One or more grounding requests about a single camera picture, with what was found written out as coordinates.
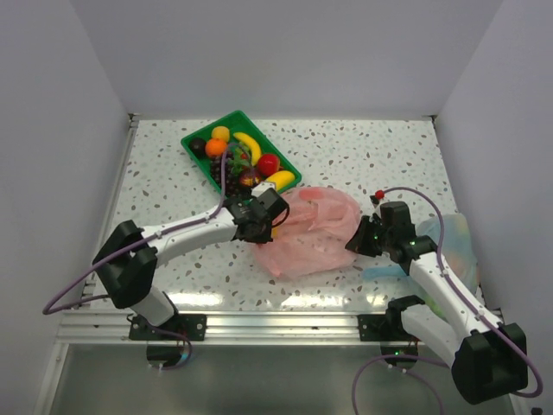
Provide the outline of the dark purple grape bunch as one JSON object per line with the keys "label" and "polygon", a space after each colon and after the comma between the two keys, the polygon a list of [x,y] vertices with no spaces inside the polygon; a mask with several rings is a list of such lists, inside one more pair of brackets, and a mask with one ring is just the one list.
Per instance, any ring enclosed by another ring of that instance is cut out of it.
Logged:
{"label": "dark purple grape bunch", "polygon": [[234,151],[226,155],[224,162],[222,156],[216,156],[210,163],[210,176],[220,188],[225,188],[226,197],[239,196],[241,193],[239,177],[242,170]]}

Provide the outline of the dark red strawberry fruit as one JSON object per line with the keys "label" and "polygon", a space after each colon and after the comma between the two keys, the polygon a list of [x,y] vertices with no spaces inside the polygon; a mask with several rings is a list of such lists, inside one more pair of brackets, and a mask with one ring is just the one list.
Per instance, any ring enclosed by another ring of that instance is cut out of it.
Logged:
{"label": "dark red strawberry fruit", "polygon": [[238,177],[238,183],[242,188],[255,188],[264,180],[262,175],[255,169],[244,169]]}

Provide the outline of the yellow mango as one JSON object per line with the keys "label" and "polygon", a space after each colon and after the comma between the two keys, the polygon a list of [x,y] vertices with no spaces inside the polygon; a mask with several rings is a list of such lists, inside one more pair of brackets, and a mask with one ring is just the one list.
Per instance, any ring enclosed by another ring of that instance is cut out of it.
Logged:
{"label": "yellow mango", "polygon": [[277,193],[284,191],[287,187],[293,184],[296,176],[288,170],[279,170],[273,175],[267,177],[265,181],[272,185]]}

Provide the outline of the red apple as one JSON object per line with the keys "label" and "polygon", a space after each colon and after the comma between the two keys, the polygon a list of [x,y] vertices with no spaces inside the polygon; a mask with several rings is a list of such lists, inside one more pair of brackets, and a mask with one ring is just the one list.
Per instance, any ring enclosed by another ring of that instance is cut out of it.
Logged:
{"label": "red apple", "polygon": [[258,159],[256,167],[262,176],[269,177],[280,169],[281,161],[277,155],[265,153]]}

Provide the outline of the green grape bunch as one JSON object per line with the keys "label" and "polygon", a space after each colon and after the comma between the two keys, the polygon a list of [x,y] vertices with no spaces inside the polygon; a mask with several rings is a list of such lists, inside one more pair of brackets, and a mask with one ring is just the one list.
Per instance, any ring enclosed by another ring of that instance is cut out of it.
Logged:
{"label": "green grape bunch", "polygon": [[250,150],[244,144],[232,146],[227,155],[227,163],[235,175],[245,169],[250,169],[252,167]]}

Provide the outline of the pink plastic bag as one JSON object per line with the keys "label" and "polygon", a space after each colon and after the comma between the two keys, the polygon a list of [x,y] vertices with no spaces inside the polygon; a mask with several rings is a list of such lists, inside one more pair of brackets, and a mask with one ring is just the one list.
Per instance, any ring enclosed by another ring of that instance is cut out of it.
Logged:
{"label": "pink plastic bag", "polygon": [[300,278],[347,267],[356,254],[346,243],[356,233],[359,204],[335,188],[293,188],[283,193],[290,213],[270,243],[255,245],[256,261],[274,278]]}

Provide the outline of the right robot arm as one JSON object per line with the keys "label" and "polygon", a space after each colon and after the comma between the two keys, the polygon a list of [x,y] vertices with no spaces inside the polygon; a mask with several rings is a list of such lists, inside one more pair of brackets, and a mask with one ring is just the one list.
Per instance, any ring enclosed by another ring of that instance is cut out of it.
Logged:
{"label": "right robot arm", "polygon": [[360,315],[360,339],[425,343],[450,369],[458,392],[471,405],[526,388],[524,331],[516,323],[502,323],[475,298],[437,244],[416,233],[406,203],[373,204],[375,213],[362,217],[346,249],[373,258],[387,253],[429,298],[391,300],[379,324]]}

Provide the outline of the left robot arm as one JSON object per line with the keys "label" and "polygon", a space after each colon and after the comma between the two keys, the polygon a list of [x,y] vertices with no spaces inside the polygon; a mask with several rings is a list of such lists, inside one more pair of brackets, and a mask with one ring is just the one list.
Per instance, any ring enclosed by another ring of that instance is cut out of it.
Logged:
{"label": "left robot arm", "polygon": [[240,240],[270,243],[275,220],[289,213],[289,204],[267,188],[249,201],[229,198],[207,211],[168,224],[138,226],[127,220],[112,231],[92,262],[107,297],[119,310],[143,317],[163,340],[180,327],[177,309],[154,286],[156,269],[202,247]]}

